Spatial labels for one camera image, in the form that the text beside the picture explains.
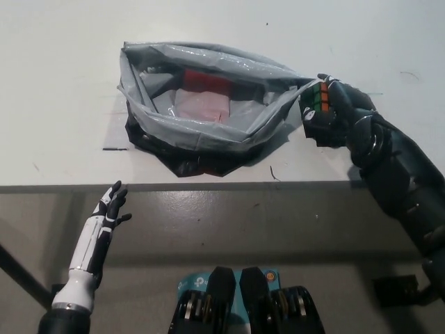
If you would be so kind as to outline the white and black left hand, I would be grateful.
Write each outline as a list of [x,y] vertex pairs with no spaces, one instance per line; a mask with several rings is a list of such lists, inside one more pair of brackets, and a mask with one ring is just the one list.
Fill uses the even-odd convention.
[[95,292],[102,281],[104,262],[114,230],[131,214],[119,215],[128,190],[121,181],[112,185],[100,198],[86,220],[74,250],[65,286],[55,295],[51,308],[75,310],[91,315]]

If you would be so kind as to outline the black right hand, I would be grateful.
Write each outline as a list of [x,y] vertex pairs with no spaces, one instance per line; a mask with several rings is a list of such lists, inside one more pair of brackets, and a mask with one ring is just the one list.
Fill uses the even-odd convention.
[[366,93],[329,74],[302,92],[299,106],[305,136],[331,148],[345,147],[353,125],[376,110]]

